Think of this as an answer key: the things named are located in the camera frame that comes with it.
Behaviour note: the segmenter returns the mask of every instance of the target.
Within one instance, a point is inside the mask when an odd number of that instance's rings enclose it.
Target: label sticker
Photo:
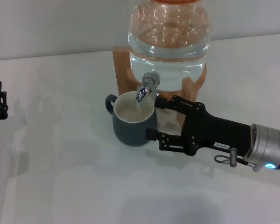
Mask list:
[[[224,145],[224,144],[221,144],[221,143],[218,143],[218,142],[215,142],[214,146],[218,147],[218,148],[223,148],[223,149],[229,149],[230,148],[230,146]]]

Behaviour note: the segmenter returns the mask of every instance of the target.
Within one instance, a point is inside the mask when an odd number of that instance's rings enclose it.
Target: wooden dispenser base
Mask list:
[[[138,82],[138,80],[134,77],[131,69],[129,48],[115,47],[113,49],[113,59],[119,95],[129,91],[136,91],[137,86],[140,85],[140,82]],[[181,91],[159,91],[160,96],[171,99],[173,95],[177,95],[195,102],[198,91],[205,81],[206,74],[207,68],[205,65],[203,73],[196,83],[194,83],[190,77],[184,78],[182,81]],[[182,126],[185,120],[185,116],[183,114],[177,113],[176,118],[179,124]]]

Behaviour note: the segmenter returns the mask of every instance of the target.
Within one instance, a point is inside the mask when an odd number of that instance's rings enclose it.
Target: white table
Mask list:
[[[280,35],[214,41],[207,65],[198,100],[211,114],[280,129]],[[110,51],[0,61],[0,81],[9,105],[0,146],[21,161],[2,224],[280,224],[280,171],[116,139]],[[180,131],[173,114],[159,116],[160,130]]]

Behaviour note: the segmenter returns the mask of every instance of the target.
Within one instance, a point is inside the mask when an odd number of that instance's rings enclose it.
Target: faucet tap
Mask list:
[[[137,89],[136,102],[141,105],[143,101],[152,92],[155,97],[159,95],[157,90],[160,84],[159,74],[156,72],[147,72],[142,77],[142,83]]]

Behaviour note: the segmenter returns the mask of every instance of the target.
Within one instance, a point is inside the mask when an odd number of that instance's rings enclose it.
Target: mug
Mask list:
[[[158,119],[154,101],[147,97],[140,108],[144,112],[143,119],[140,117],[135,121],[129,121],[127,116],[132,116],[135,112],[132,111],[132,109],[136,109],[135,101],[136,91],[131,91],[119,97],[109,95],[105,100],[105,106],[113,116],[113,129],[116,137],[127,145],[141,146],[149,142],[145,137],[146,129],[157,129]]]

